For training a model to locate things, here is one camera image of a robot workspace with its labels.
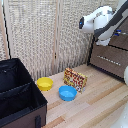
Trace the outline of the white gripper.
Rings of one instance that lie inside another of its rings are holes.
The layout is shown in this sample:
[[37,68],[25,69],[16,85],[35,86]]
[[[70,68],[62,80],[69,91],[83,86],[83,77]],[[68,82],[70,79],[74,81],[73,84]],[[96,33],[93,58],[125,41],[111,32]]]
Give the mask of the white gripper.
[[[95,37],[97,38],[96,44],[107,46],[111,40],[112,35],[113,35],[113,31],[96,32],[95,33]],[[117,29],[115,31],[115,36],[120,36],[120,35],[121,35],[121,30]]]

